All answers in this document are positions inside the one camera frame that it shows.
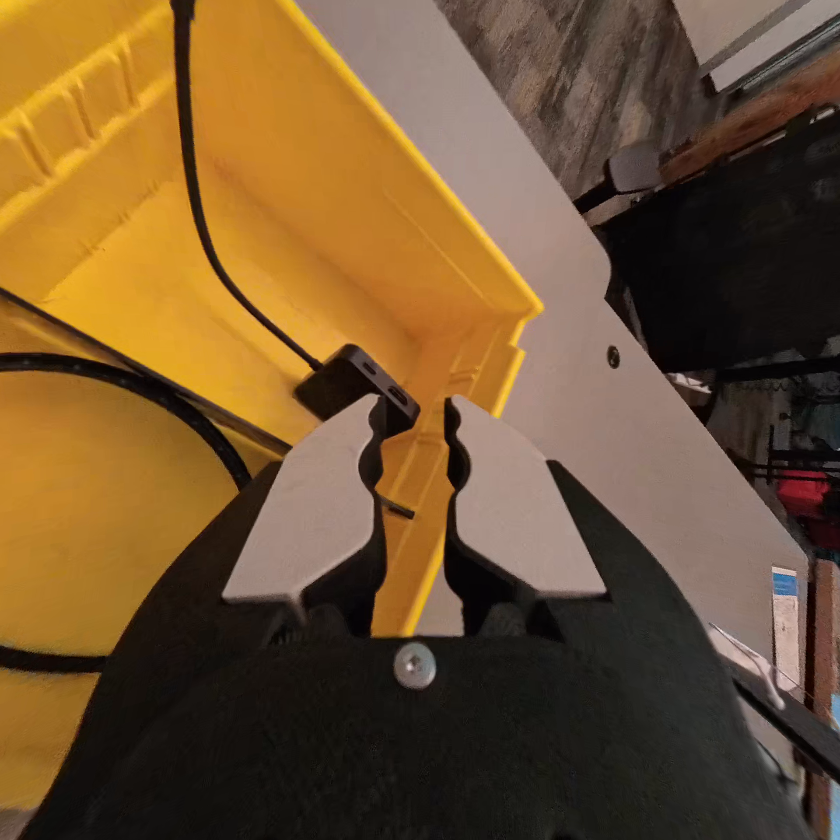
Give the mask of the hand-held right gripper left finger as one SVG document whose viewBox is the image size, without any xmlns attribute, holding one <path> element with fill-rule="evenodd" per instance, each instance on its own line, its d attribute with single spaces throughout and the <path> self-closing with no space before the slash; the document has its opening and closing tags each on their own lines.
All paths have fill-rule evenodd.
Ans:
<svg viewBox="0 0 840 840">
<path fill-rule="evenodd" d="M 363 396 L 283 459 L 222 591 L 229 604 L 314 604 L 316 586 L 373 547 L 385 404 Z"/>
</svg>

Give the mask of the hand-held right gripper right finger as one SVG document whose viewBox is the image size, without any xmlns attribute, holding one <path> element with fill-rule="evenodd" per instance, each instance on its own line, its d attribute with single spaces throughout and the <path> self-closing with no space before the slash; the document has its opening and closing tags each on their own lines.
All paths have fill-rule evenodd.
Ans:
<svg viewBox="0 0 840 840">
<path fill-rule="evenodd" d="M 463 395 L 444 410 L 448 445 L 447 539 L 465 560 L 544 599 L 596 599 L 606 584 L 553 478 L 517 429 Z"/>
</svg>

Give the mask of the dark grey hub adapter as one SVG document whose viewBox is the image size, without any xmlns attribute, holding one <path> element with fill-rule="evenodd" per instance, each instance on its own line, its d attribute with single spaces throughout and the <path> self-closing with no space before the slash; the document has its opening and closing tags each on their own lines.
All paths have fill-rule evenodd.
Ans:
<svg viewBox="0 0 840 840">
<path fill-rule="evenodd" d="M 322 422 L 365 396 L 380 396 L 385 403 L 389 438 L 413 429 L 421 411 L 409 392 L 355 344 L 345 344 L 333 353 L 297 385 L 293 395 Z"/>
</svg>

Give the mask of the yellow plastic bin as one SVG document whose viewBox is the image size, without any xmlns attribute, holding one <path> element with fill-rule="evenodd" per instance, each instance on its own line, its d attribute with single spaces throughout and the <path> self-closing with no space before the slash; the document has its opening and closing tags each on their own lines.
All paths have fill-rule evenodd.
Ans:
<svg viewBox="0 0 840 840">
<path fill-rule="evenodd" d="M 444 404 L 498 417 L 543 305 L 294 2 L 196 2 L 203 210 L 223 268 L 318 361 L 355 344 L 417 400 L 384 444 L 406 636 L 443 559 Z M 2 2 L 2 290 L 296 445 L 308 364 L 224 288 L 193 222 L 169 2 Z M 129 371 L 2 322 L 2 810 L 45 798 L 135 610 L 283 456 Z"/>
</svg>

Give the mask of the printed paper sheet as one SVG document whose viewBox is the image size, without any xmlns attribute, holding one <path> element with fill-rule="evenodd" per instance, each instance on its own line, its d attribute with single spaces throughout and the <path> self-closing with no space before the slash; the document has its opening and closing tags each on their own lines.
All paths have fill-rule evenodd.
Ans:
<svg viewBox="0 0 840 840">
<path fill-rule="evenodd" d="M 773 664 L 776 685 L 794 693 L 801 687 L 800 587 L 793 570 L 772 568 Z"/>
</svg>

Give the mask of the red container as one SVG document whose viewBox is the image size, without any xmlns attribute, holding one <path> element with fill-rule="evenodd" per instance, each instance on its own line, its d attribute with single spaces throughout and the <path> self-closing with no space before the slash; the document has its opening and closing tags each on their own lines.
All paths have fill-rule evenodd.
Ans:
<svg viewBox="0 0 840 840">
<path fill-rule="evenodd" d="M 778 481 L 776 496 L 803 530 L 815 550 L 839 553 L 839 484 L 823 471 L 788 469 Z"/>
</svg>

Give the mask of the black office chair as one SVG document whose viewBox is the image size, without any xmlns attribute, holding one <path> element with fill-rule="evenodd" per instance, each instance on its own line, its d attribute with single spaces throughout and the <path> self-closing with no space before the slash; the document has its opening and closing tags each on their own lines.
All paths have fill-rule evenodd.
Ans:
<svg viewBox="0 0 840 840">
<path fill-rule="evenodd" d="M 821 350 L 839 332 L 838 107 L 594 232 L 663 373 Z"/>
</svg>

